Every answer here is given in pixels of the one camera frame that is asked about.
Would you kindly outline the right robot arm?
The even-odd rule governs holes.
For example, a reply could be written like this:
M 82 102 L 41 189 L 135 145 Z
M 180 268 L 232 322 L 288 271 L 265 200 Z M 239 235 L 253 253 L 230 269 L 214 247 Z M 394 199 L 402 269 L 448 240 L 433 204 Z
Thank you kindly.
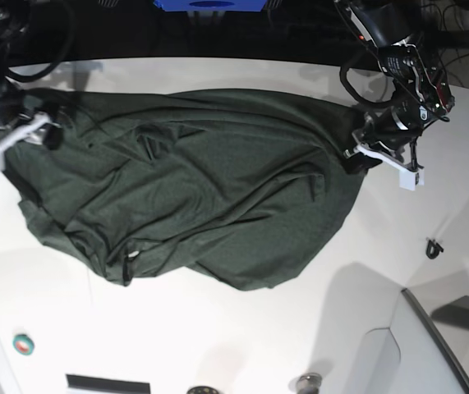
M 57 149 L 63 137 L 62 126 L 57 122 L 59 106 L 30 97 L 20 89 L 20 83 L 32 83 L 54 71 L 65 57 L 75 38 L 75 15 L 65 1 L 57 1 L 66 17 L 66 37 L 55 58 L 42 71 L 25 76 L 11 71 L 8 59 L 11 46 L 29 29 L 33 1 L 0 1 L 0 132 L 14 132 L 18 126 L 28 126 L 42 114 L 48 119 L 35 131 L 22 137 L 32 144 L 47 149 Z

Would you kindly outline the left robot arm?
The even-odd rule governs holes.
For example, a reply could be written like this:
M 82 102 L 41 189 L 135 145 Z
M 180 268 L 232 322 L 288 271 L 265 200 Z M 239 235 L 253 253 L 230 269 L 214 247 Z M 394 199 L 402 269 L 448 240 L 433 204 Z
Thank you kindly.
M 421 8 L 410 2 L 336 1 L 336 12 L 361 48 L 339 72 L 344 89 L 369 110 L 359 142 L 386 153 L 414 146 L 426 127 L 447 122 L 455 105 L 444 65 L 425 39 Z M 393 82 L 391 98 L 373 102 L 351 85 L 347 73 L 365 55 Z

